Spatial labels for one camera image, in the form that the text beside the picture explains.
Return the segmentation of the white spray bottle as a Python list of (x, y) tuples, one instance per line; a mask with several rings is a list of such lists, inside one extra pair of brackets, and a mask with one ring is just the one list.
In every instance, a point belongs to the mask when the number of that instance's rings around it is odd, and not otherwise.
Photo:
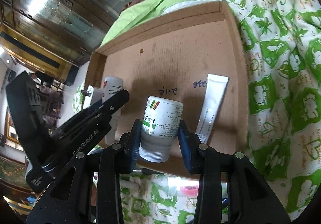
[(109, 122), (109, 125), (111, 126), (111, 130), (108, 132), (108, 134), (105, 136), (105, 143), (107, 145), (111, 145), (115, 143), (115, 135), (116, 130), (118, 128), (118, 119), (121, 115), (121, 109), (117, 109), (118, 106), (115, 106), (115, 98), (113, 97), (115, 94), (117, 94), (120, 90), (123, 89), (124, 81), (123, 79), (119, 77), (105, 77), (104, 84), (103, 84), (103, 102), (110, 101), (112, 99), (111, 103), (113, 106), (112, 111), (112, 119)]

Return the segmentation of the pink rose cream tube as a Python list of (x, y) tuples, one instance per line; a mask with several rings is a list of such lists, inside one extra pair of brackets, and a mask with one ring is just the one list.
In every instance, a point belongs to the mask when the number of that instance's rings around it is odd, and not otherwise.
[(186, 179), (181, 177), (168, 178), (169, 195), (179, 197), (197, 198), (199, 191), (199, 181), (194, 179)]

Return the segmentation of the white green pill bottle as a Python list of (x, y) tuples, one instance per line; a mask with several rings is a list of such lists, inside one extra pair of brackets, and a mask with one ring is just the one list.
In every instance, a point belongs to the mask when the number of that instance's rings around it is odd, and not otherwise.
[(139, 155), (153, 163), (166, 162), (182, 116), (181, 102), (149, 96), (142, 121)]

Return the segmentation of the white grey marker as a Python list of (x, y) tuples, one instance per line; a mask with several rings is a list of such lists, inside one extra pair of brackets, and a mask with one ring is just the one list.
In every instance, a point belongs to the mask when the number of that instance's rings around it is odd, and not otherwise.
[(128, 189), (133, 189), (133, 190), (139, 190), (140, 189), (140, 185), (138, 183), (135, 182), (130, 182), (127, 180), (120, 180), (120, 186), (124, 187), (124, 188), (128, 188)]

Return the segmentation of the brown cardboard tray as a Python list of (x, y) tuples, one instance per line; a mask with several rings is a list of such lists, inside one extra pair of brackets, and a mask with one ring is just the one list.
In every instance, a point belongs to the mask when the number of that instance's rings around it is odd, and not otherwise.
[(221, 153), (242, 151), (247, 73), (236, 20), (225, 1), (180, 9), (117, 36), (91, 55), (85, 84), (101, 87), (109, 76), (124, 81), (130, 98), (118, 120), (119, 139), (143, 117), (150, 96), (181, 102), (182, 119), (195, 132), (209, 74), (227, 76), (229, 82), (208, 143)]

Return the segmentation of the wooden glass door cabinet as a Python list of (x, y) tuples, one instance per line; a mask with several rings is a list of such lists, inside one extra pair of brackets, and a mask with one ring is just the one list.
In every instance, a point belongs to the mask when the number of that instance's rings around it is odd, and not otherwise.
[(15, 63), (72, 85), (134, 0), (1, 0), (1, 48)]

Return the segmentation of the white ointment tube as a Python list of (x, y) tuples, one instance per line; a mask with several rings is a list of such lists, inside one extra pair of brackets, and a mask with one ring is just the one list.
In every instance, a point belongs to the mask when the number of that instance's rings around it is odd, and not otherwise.
[(196, 128), (196, 135), (201, 143), (206, 144), (210, 139), (216, 116), (224, 99), (229, 77), (208, 74), (205, 98)]

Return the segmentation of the black gel pen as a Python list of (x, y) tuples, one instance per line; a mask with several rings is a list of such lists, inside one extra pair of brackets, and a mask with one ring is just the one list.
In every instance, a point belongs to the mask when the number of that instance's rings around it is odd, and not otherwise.
[(132, 174), (133, 175), (158, 175), (160, 174), (160, 172), (143, 167), (139, 169), (134, 169), (132, 171)]

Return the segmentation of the green white patterned cloth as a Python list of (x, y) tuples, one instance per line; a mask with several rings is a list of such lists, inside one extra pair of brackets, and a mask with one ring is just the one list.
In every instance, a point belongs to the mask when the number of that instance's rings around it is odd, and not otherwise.
[[(103, 43), (175, 10), (218, 0), (129, 3)], [(225, 0), (243, 42), (245, 154), (292, 223), (320, 223), (320, 1)]]

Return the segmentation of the white charger block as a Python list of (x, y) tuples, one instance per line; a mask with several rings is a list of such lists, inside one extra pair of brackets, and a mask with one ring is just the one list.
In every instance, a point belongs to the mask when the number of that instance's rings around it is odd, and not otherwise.
[(102, 99), (103, 89), (89, 85), (86, 90), (83, 89), (80, 93), (83, 97), (82, 110), (84, 110)]

